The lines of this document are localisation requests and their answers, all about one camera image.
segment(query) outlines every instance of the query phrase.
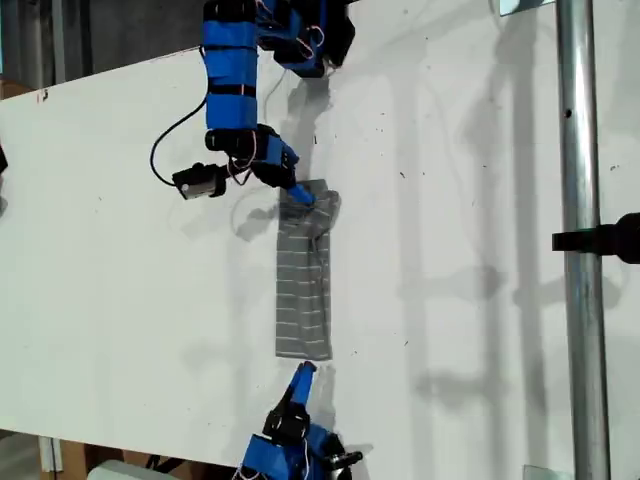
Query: gray wall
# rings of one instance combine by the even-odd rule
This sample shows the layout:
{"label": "gray wall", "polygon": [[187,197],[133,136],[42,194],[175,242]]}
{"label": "gray wall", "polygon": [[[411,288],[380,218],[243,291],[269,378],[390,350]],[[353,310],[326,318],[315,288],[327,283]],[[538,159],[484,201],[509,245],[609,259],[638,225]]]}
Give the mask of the gray wall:
{"label": "gray wall", "polygon": [[53,83],[51,0],[0,0],[4,76],[31,88]]}
{"label": "gray wall", "polygon": [[95,72],[200,44],[205,0],[92,0]]}

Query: white surface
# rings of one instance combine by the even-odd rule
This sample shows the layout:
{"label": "white surface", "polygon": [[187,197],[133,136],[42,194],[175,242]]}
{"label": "white surface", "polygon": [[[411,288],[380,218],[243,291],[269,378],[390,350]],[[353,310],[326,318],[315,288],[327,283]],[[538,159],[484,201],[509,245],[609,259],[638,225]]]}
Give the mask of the white surface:
{"label": "white surface", "polygon": [[563,472],[554,472],[546,468],[526,466],[523,480],[573,480],[573,475]]}
{"label": "white surface", "polygon": [[43,472],[62,472],[64,470],[59,439],[38,437],[38,448],[40,449],[40,465],[42,465]]}
{"label": "white surface", "polygon": [[87,480],[172,480],[175,477],[109,460],[89,473]]}
{"label": "white surface", "polygon": [[510,15],[514,12],[523,11],[536,6],[552,3],[554,0],[499,0],[500,15]]}
{"label": "white surface", "polygon": [[[261,115],[342,195],[335,372],[321,372],[310,409],[323,422],[335,409],[372,479],[573,471],[563,258],[551,252],[555,12],[491,11],[355,4],[330,99],[302,88],[288,102],[287,75],[265,108],[281,70],[261,57]],[[596,19],[611,222],[640,201],[639,5],[599,0]],[[296,362],[273,355],[277,225],[247,223],[277,192],[253,182],[184,202],[148,169],[153,140],[204,90],[190,52],[0,104],[0,428],[236,464],[282,395]],[[203,126],[160,148],[166,175],[224,160]],[[613,471],[626,480],[640,472],[640,272],[606,260],[605,276]]]}

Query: striped fabric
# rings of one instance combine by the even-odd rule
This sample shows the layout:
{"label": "striped fabric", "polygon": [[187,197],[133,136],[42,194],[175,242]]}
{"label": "striped fabric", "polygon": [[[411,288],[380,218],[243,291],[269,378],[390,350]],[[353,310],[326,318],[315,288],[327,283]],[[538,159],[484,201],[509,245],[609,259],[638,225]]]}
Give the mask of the striped fabric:
{"label": "striped fabric", "polygon": [[340,196],[324,180],[301,182],[316,196],[312,209],[280,197],[276,288],[276,356],[331,359],[329,231]]}

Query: robotic arm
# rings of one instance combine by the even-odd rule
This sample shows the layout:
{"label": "robotic arm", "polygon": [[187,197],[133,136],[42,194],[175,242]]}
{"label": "robotic arm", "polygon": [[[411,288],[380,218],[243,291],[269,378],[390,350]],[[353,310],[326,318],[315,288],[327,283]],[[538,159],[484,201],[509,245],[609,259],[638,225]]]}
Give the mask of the robotic arm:
{"label": "robotic arm", "polygon": [[[297,184],[298,156],[269,126],[257,122],[256,80],[260,46],[302,78],[322,77],[325,62],[340,66],[355,28],[353,0],[209,0],[204,6],[201,54],[207,69],[205,145],[229,157],[225,167],[196,164],[173,175],[185,199],[218,197],[232,178],[244,185],[253,173],[311,205]],[[246,172],[242,180],[237,176]]]}
{"label": "robotic arm", "polygon": [[350,480],[362,452],[346,452],[338,435],[313,423],[306,404],[315,365],[301,363],[284,396],[269,413],[262,434],[249,441],[234,476],[272,480]]}

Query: floor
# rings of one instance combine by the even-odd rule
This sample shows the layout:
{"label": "floor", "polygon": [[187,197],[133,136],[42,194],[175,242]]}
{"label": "floor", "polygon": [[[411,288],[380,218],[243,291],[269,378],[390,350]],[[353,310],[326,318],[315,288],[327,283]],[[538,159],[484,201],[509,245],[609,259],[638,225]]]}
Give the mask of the floor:
{"label": "floor", "polygon": [[0,431],[0,478],[40,480],[37,437]]}

